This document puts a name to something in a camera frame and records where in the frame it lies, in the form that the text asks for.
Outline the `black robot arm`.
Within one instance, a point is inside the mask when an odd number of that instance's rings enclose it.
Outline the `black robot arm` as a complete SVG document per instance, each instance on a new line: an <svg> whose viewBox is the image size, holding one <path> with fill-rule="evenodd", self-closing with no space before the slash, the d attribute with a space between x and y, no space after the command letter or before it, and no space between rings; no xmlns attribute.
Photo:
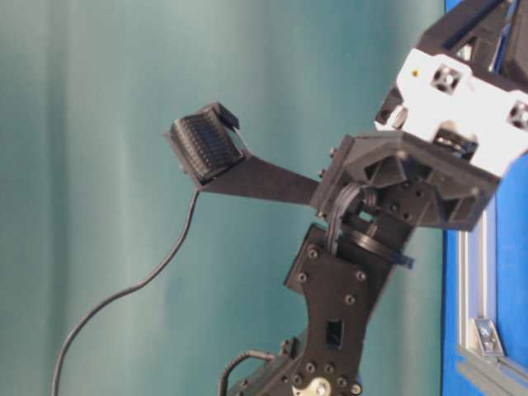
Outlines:
<svg viewBox="0 0 528 396"><path fill-rule="evenodd" d="M406 58L373 133L346 136L320 182L251 159L235 172L248 193L313 206L313 224L285 283L308 327L221 395L358 395L365 330L417 227L470 231L527 150L527 4L463 1Z"/></svg>

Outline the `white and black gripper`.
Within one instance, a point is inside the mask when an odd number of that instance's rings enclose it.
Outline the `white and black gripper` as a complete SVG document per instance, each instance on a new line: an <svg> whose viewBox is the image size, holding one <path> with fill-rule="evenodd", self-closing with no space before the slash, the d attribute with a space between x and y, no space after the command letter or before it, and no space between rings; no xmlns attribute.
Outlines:
<svg viewBox="0 0 528 396"><path fill-rule="evenodd" d="M525 88L413 49L375 129L343 139L311 205L335 222L373 191L399 222L470 231L526 150Z"/></svg>

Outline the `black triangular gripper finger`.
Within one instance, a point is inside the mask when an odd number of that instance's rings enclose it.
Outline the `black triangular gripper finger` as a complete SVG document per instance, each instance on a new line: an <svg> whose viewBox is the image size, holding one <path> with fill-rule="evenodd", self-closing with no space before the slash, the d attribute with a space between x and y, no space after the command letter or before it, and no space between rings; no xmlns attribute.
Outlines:
<svg viewBox="0 0 528 396"><path fill-rule="evenodd" d="M416 48L457 59L506 92L527 92L527 2L462 1L422 34Z"/></svg>

